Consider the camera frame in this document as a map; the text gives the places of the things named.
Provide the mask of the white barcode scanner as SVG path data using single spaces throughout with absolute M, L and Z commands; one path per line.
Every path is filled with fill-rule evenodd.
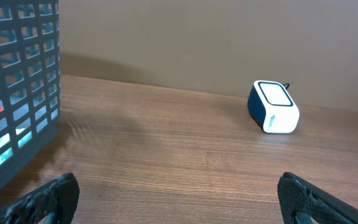
M 257 80 L 250 91 L 249 114 L 267 134 L 290 134 L 297 127 L 300 111 L 288 92 L 289 83 Z

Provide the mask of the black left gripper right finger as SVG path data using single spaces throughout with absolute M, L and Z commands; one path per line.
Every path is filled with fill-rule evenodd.
M 280 177 L 277 193 L 285 224 L 358 224 L 358 209 L 291 172 Z

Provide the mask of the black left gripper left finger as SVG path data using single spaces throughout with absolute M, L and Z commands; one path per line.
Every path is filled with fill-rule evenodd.
M 63 174 L 0 209 L 0 223 L 71 223 L 80 188 L 72 173 Z

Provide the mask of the dark grey plastic basket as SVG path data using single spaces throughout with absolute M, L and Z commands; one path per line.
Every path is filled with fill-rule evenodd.
M 58 0 L 0 1 L 0 190 L 57 133 Z

